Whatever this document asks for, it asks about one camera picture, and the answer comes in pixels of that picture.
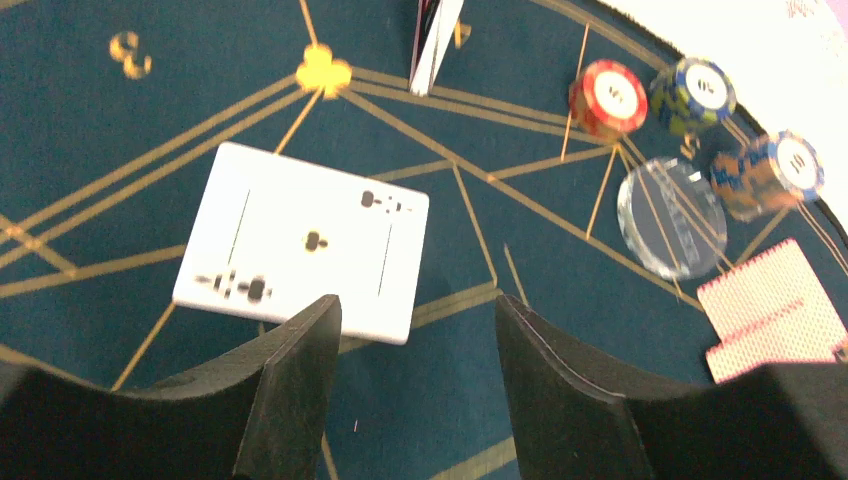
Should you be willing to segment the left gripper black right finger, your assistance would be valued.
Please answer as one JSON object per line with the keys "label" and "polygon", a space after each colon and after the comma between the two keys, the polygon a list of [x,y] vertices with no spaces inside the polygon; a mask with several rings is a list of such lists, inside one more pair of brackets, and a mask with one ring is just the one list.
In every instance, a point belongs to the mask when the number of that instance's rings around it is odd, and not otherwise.
{"label": "left gripper black right finger", "polygon": [[525,479],[843,479],[847,368],[765,364],[697,386],[619,360],[511,295],[495,331]]}

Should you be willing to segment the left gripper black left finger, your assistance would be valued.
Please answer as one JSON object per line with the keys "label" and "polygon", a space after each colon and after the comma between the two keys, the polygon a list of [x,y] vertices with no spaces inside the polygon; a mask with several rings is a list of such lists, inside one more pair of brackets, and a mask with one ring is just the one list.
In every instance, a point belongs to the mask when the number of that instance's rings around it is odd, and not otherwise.
{"label": "left gripper black left finger", "polygon": [[286,323],[146,389],[110,392],[1,365],[5,479],[312,479],[342,308]]}

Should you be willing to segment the ace of clubs card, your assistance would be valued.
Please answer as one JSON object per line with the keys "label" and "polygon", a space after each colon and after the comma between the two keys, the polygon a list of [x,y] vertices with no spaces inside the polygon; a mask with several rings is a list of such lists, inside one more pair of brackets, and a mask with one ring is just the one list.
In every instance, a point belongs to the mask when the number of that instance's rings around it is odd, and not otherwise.
{"label": "ace of clubs card", "polygon": [[173,301],[283,323],[333,294],[345,336],[402,345],[429,206],[423,192],[222,143]]}

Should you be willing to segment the clear dealer button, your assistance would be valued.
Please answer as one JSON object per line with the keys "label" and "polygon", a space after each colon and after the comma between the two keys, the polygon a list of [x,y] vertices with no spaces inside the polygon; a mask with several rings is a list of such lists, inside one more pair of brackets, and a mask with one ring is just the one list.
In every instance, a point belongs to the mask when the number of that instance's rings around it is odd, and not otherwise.
{"label": "clear dealer button", "polygon": [[656,157],[633,169],[619,188],[617,217],[629,250],[665,280],[704,277],[724,259],[724,210],[688,161]]}

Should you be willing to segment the red cards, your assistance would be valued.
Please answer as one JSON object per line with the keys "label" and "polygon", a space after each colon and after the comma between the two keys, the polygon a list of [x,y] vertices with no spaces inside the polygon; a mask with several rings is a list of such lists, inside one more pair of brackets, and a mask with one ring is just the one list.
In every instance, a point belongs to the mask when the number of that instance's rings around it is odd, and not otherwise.
{"label": "red cards", "polygon": [[705,360],[715,383],[767,363],[836,363],[847,330],[793,238],[701,285],[719,343]]}

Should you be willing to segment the grey chip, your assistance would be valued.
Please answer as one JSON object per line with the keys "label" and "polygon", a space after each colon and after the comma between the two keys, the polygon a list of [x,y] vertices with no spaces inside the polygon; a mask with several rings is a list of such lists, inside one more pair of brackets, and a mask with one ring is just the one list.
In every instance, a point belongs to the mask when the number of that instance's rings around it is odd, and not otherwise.
{"label": "grey chip", "polygon": [[813,202],[825,182],[815,148],[791,130],[762,135],[735,155],[718,153],[709,175],[728,213],[743,222]]}

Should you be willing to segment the blue chip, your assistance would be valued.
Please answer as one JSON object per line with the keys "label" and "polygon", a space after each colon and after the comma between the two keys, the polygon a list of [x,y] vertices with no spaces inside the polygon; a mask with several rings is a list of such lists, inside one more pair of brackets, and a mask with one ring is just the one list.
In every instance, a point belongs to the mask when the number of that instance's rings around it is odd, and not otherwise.
{"label": "blue chip", "polygon": [[660,71],[649,85],[649,107],[678,136],[697,135],[729,118],[737,97],[730,78],[714,62],[685,57]]}

